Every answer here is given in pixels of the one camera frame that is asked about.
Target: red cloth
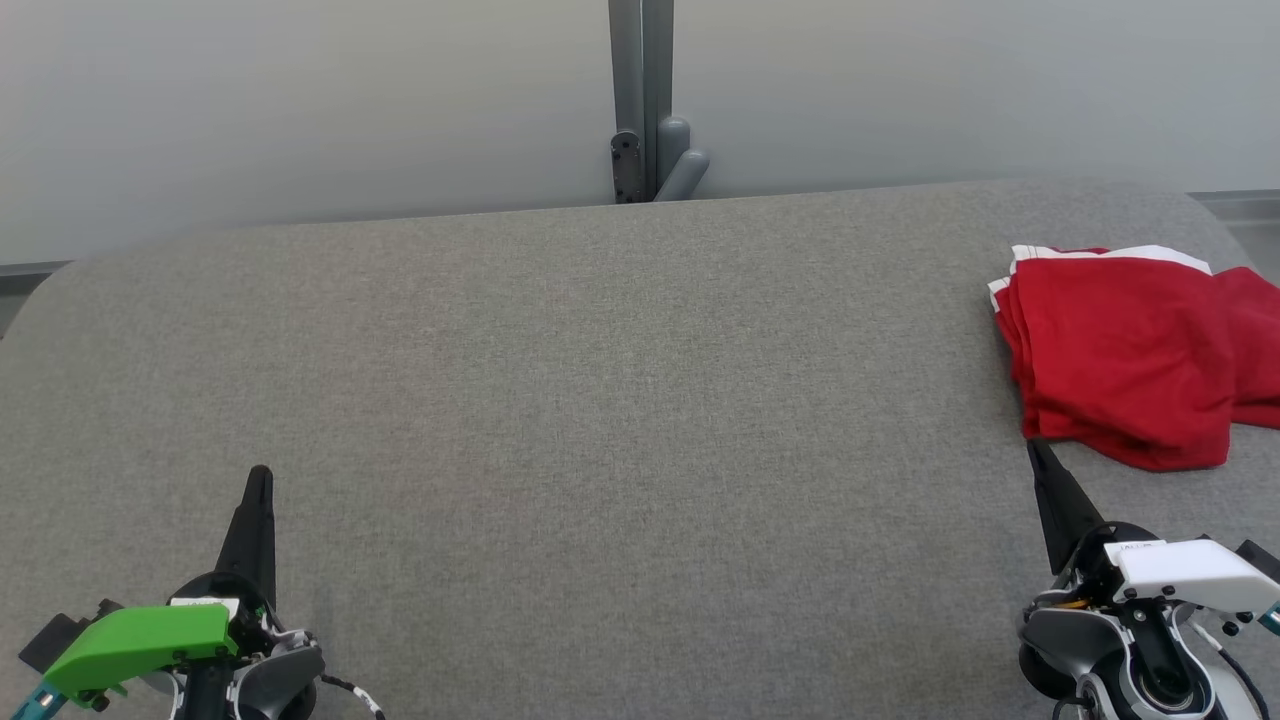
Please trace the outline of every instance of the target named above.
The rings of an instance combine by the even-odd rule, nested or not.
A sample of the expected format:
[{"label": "red cloth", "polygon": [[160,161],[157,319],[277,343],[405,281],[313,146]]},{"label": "red cloth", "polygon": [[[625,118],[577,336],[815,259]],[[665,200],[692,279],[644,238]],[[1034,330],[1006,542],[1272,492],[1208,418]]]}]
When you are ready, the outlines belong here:
[{"label": "red cloth", "polygon": [[1280,288],[1248,268],[1213,277],[1235,346],[1231,419],[1280,429]]},{"label": "red cloth", "polygon": [[996,302],[1027,437],[1148,470],[1226,461],[1236,377],[1211,275],[1142,258],[1032,259]]}]

